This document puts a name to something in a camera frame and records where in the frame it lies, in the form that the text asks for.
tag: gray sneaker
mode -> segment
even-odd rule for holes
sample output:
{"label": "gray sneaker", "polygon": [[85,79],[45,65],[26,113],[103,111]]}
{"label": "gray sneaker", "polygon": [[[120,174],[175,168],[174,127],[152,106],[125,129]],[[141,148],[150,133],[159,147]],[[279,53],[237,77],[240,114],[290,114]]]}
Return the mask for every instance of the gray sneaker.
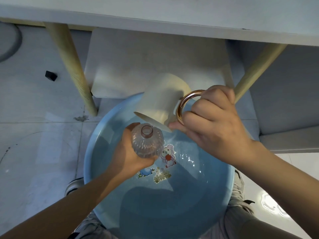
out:
{"label": "gray sneaker", "polygon": [[233,207],[233,206],[240,206],[244,210],[246,210],[248,213],[251,215],[254,215],[254,209],[250,205],[251,203],[255,203],[251,200],[245,200],[244,197],[244,181],[241,178],[240,172],[235,169],[235,176],[234,176],[234,186],[233,186],[233,192],[230,197],[228,206]]}
{"label": "gray sneaker", "polygon": [[77,190],[78,188],[81,188],[84,185],[84,178],[78,178],[75,180],[72,180],[68,187],[66,187],[64,197],[66,197],[69,193],[72,193],[73,191]]}

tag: bottle neck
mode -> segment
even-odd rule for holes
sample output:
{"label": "bottle neck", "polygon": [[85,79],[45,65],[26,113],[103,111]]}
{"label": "bottle neck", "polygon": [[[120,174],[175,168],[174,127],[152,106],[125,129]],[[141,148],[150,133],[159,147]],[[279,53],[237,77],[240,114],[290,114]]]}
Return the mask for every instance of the bottle neck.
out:
{"label": "bottle neck", "polygon": [[153,136],[153,128],[149,125],[145,125],[141,129],[141,135],[144,138],[150,138],[151,136]]}

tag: gold rim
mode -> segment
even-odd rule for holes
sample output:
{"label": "gold rim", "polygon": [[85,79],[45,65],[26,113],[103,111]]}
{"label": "gold rim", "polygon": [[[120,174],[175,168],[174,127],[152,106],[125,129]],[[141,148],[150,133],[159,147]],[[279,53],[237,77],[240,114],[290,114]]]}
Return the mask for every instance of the gold rim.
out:
{"label": "gold rim", "polygon": [[178,107],[176,109],[176,119],[178,120],[178,122],[182,125],[184,125],[183,123],[183,120],[181,118],[181,115],[182,115],[182,112],[183,112],[183,109],[184,109],[184,106],[186,105],[186,103],[194,98],[194,97],[197,97],[197,96],[201,96],[202,92],[205,91],[205,90],[195,90],[195,91],[192,91],[190,93],[188,93],[186,96],[184,96],[182,99],[181,99],[181,102],[178,104]]}

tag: left hand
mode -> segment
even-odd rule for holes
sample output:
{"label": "left hand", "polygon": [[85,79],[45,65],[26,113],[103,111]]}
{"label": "left hand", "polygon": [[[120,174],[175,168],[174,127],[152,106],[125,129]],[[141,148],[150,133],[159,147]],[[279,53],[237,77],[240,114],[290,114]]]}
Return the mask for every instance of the left hand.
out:
{"label": "left hand", "polygon": [[139,122],[135,122],[124,129],[122,139],[117,144],[112,161],[107,168],[112,173],[115,173],[122,182],[133,177],[140,170],[152,166],[158,158],[158,156],[141,158],[134,152],[131,131],[139,124]]}

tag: wooden table leg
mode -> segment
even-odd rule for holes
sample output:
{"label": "wooden table leg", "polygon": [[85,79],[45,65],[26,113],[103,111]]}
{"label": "wooden table leg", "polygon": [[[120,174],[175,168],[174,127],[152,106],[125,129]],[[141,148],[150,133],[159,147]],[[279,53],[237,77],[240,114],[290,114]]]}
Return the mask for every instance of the wooden table leg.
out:
{"label": "wooden table leg", "polygon": [[91,115],[98,114],[67,24],[44,23]]}
{"label": "wooden table leg", "polygon": [[281,54],[287,44],[267,44],[258,57],[253,61],[244,76],[236,85],[235,103],[245,94],[253,83],[263,74],[263,72]]}

